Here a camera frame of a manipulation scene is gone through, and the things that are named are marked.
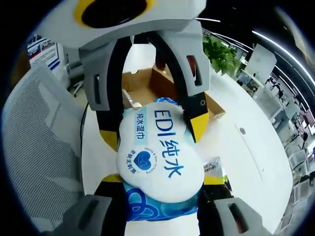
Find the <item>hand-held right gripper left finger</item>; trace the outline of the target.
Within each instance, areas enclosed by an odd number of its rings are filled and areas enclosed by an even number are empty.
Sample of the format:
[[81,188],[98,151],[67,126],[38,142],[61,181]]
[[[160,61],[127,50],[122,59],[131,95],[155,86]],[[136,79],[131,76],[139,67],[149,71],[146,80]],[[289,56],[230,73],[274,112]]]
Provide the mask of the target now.
[[93,195],[87,194],[64,214],[63,221],[43,236],[123,236],[129,214],[128,199],[119,174],[102,179]]

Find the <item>person's left hand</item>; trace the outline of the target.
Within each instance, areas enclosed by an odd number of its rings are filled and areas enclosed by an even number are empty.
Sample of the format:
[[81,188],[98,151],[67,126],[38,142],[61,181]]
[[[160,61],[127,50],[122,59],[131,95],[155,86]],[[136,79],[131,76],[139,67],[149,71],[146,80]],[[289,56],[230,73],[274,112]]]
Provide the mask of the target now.
[[165,71],[167,60],[167,54],[163,50],[156,48],[155,66],[157,70]]

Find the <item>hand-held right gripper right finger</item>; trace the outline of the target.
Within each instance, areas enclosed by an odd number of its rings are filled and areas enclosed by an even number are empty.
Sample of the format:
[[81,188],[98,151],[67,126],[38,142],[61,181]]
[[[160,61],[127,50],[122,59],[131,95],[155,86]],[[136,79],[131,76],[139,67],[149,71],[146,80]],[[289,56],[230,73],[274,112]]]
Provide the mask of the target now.
[[224,179],[206,175],[198,194],[201,236],[270,236],[262,217],[240,198],[234,198]]

